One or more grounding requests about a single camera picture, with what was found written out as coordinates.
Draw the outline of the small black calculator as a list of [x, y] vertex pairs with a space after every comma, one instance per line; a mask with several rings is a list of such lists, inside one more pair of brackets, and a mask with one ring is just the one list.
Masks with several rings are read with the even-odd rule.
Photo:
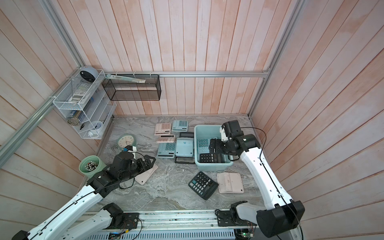
[[199, 163], [201, 164], [222, 164], [225, 163], [225, 159], [222, 154], [204, 153], [200, 154]]

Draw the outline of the mint green storage box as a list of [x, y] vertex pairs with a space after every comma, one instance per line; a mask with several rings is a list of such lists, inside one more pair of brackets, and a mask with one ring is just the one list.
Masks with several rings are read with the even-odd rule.
[[223, 172], [233, 165], [229, 157], [219, 155], [211, 145], [212, 140], [222, 140], [221, 125], [197, 125], [194, 128], [195, 164], [201, 172]]

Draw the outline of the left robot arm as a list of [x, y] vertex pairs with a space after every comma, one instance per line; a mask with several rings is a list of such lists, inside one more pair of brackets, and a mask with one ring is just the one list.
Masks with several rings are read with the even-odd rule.
[[123, 212], [116, 204], [105, 206], [95, 222], [89, 221], [72, 227], [88, 209], [99, 203], [120, 184], [153, 168], [156, 158], [136, 152], [120, 152], [113, 162], [95, 173], [85, 186], [51, 217], [30, 231], [19, 231], [14, 240], [76, 240], [110, 226], [121, 226]]

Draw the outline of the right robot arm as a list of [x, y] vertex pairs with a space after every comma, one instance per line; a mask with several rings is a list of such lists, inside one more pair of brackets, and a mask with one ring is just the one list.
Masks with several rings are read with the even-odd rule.
[[213, 139], [210, 152], [233, 156], [248, 167], [261, 191], [265, 210], [257, 210], [249, 202], [237, 202], [231, 207], [233, 221], [256, 224], [265, 237], [271, 238], [301, 226], [305, 207], [294, 201], [283, 188], [264, 156], [261, 142], [253, 134], [245, 135], [238, 121], [220, 127], [221, 138]]

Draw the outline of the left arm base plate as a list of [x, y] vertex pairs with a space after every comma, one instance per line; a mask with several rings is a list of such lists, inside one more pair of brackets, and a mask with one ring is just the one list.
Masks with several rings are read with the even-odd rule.
[[111, 224], [107, 229], [136, 229], [139, 221], [139, 213], [120, 213], [112, 218]]

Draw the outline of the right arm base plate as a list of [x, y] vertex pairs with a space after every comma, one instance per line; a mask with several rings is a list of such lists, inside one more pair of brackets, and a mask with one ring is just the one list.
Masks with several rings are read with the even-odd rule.
[[257, 226], [257, 224], [240, 219], [232, 210], [215, 210], [219, 227]]

